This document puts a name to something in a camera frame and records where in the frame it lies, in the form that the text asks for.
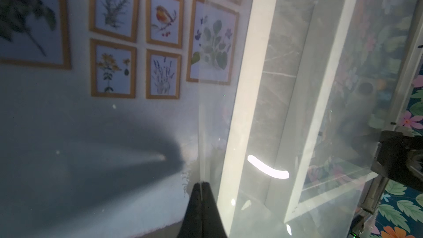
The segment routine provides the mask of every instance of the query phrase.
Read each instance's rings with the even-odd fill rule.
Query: purple flower illustration
[[[226,33],[225,33],[225,36],[228,37],[228,39],[230,40],[230,37],[232,37],[232,34],[233,33],[232,33],[231,29],[227,29],[226,30]]]

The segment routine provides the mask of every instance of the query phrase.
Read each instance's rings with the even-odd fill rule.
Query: black object
[[[401,132],[381,133],[373,172],[395,182],[423,191],[423,136],[408,137]]]
[[[228,238],[208,182],[194,185],[177,238]]]

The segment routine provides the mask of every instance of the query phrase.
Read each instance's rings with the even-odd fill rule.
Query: glass pane
[[[249,13],[248,30],[266,29],[254,20],[255,11],[265,20],[265,8],[257,7],[265,3],[239,9]],[[238,86],[213,85],[200,60],[201,178],[212,184],[229,237],[346,237],[364,184],[377,176],[370,166],[380,132],[392,122],[416,5],[275,0],[260,71],[246,47],[232,74]],[[213,3],[203,11],[216,15]],[[243,44],[261,36],[246,32]],[[214,61],[205,50],[201,58]],[[217,59],[213,70],[225,68]],[[260,79],[257,89],[243,89],[246,77]]]

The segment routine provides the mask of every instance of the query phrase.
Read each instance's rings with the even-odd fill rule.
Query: white wall
[[[89,32],[88,0],[68,0],[71,71],[0,65],[2,236],[126,238],[182,220],[189,169],[191,183],[199,178],[198,84],[185,81],[191,3],[183,49],[145,43],[145,0],[137,43]],[[90,96],[91,37],[137,47],[135,99]],[[145,99],[146,48],[182,54],[179,100]]]

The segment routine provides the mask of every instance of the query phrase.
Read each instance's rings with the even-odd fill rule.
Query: bird illustration
[[[174,18],[171,17],[167,9],[163,6],[156,7],[156,18],[157,20],[164,25],[174,22]]]

